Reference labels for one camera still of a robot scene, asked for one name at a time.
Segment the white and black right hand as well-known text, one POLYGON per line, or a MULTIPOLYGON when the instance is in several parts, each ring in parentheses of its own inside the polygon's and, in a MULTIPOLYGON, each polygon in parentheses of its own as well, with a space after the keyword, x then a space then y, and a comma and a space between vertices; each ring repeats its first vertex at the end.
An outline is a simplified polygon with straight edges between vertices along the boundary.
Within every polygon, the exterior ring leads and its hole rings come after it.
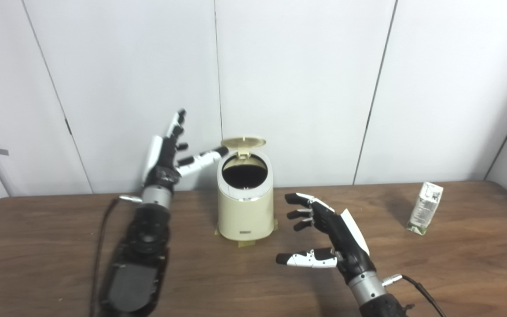
POLYGON ((287 213, 288 219, 302 218, 293 226, 294 231, 315 228, 328 236, 331 247, 280 253, 276 255, 276 263, 309 268, 336 267, 346 283, 368 272, 376 272, 366 241, 348 210, 337 213, 317 197, 304 193, 287 193, 284 199, 289 204, 302 206, 287 213))

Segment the white and black left hand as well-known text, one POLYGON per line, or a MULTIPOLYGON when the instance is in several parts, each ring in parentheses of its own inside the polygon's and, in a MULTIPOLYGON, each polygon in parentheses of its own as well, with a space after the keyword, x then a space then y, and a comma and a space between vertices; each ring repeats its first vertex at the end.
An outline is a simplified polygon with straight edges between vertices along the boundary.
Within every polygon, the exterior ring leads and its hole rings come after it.
POLYGON ((178 110, 165 135, 153 137, 143 169, 144 188, 159 185, 173 191, 181 178, 207 168, 229 153, 228 147, 219 146, 210 151, 176 160, 178 152, 188 149, 187 143, 179 142, 179 137, 184 133, 185 117, 185 109, 178 110))

